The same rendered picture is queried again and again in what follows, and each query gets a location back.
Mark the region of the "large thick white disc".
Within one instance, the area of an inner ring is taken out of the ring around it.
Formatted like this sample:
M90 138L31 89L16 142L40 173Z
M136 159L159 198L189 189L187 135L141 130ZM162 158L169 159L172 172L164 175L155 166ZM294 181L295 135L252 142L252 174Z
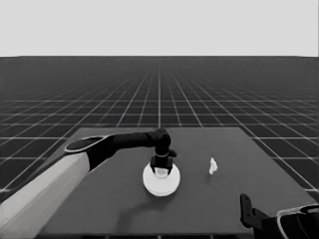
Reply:
M143 171L143 184L146 190L154 196L164 197L176 192L180 184L180 172L173 164L170 173L164 174L164 168L152 170L148 164Z

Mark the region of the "small white T-shaped piece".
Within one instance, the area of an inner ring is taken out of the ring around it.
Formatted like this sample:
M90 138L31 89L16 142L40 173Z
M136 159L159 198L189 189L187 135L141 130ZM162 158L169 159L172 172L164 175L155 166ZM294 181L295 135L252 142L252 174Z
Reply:
M214 160L214 158L212 157L210 159L210 167L209 167L209 174L210 175L213 175L218 169L218 166L217 166L217 163L216 161Z

